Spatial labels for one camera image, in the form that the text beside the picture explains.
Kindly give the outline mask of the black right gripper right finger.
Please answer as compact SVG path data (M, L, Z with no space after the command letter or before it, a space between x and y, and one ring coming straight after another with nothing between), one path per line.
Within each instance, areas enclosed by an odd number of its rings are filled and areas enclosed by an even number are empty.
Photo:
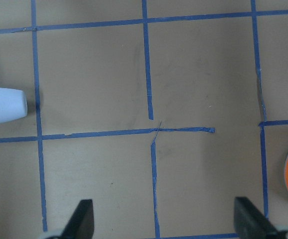
M241 239L288 239L288 228L271 224L247 197L234 199L234 229Z

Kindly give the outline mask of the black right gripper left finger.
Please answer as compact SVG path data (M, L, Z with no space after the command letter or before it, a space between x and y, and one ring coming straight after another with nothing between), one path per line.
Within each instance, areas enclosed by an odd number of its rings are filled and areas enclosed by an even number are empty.
M42 233L39 239L92 239L95 231L92 199L81 200L61 230Z

